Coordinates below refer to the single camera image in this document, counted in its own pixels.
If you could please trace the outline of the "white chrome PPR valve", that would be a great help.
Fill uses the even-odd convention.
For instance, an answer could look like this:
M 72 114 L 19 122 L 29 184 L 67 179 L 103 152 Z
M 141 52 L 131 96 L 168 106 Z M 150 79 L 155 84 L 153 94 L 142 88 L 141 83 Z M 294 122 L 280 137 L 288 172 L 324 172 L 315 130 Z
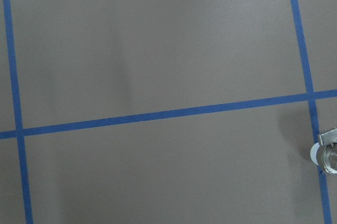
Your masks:
M 318 142 L 312 146 L 310 157 L 324 172 L 336 175 L 336 127 L 318 134 Z

